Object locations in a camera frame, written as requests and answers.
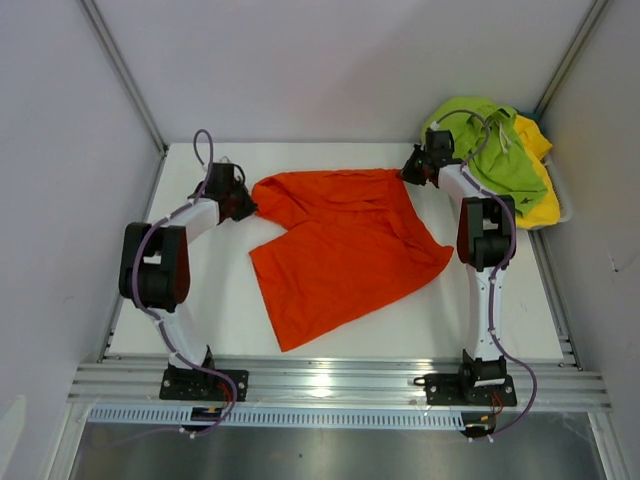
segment white wall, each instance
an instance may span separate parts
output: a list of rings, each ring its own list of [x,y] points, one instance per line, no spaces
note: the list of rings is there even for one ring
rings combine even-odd
[[[3,1],[0,64],[0,418],[26,396],[6,478],[30,480],[101,340],[158,157],[75,2]]]
[[[415,141],[452,95],[533,109],[591,0],[105,0],[168,141]]]
[[[578,352],[604,374],[633,478],[640,477],[639,24],[640,2],[614,1],[546,116],[576,207],[548,238]]]

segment green cloth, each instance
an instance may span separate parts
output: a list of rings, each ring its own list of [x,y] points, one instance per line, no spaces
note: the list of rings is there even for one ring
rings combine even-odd
[[[454,97],[431,115],[424,125],[422,143],[424,144],[427,129],[433,122],[459,108],[478,113],[486,119],[491,128],[487,146],[469,162],[471,173],[494,192],[511,195],[516,204],[516,211],[523,216],[526,215],[544,198],[547,188],[542,178],[534,171],[520,137],[513,129],[517,115],[515,109],[498,106],[482,97]],[[451,131],[455,142],[454,156],[461,159],[473,153],[485,137],[482,122],[471,114],[451,115],[442,121],[440,129]]]

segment orange shirt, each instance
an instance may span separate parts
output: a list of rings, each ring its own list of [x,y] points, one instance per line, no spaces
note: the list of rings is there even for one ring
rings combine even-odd
[[[396,175],[281,173],[254,187],[258,215],[288,230],[250,253],[282,351],[403,298],[447,266],[453,248],[431,237]]]

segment white table surface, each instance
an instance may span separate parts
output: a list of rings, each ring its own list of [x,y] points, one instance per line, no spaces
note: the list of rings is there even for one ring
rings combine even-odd
[[[410,144],[228,143],[215,147],[216,158],[226,155],[244,168],[250,189],[262,178],[283,171],[401,168],[411,151]],[[190,144],[171,145],[149,220],[184,203],[203,176]],[[436,241],[455,246],[457,219],[447,195],[432,185],[407,185],[407,189],[416,213]],[[239,223],[227,220],[190,245],[187,302],[215,355],[460,358],[469,288],[455,253],[445,271],[417,292],[295,350],[280,352],[248,252],[284,232],[257,217]],[[504,287],[504,345],[524,360],[560,360],[562,352],[526,231],[518,231],[517,247]],[[125,300],[109,351],[166,350],[151,321]]]

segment pile of clothes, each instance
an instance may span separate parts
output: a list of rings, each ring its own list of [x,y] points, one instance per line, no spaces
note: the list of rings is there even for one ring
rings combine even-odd
[[[489,124],[489,141],[480,155],[469,163],[473,176],[499,194],[511,195],[516,204],[516,224],[520,228],[554,225],[560,219],[560,205],[544,157],[551,143],[536,123],[508,106],[496,105],[482,97],[454,97],[444,103],[422,129],[427,129],[447,113],[465,109],[484,117]],[[455,158],[467,158],[485,139],[480,120],[471,114],[455,114],[440,123],[450,130],[455,143]]]

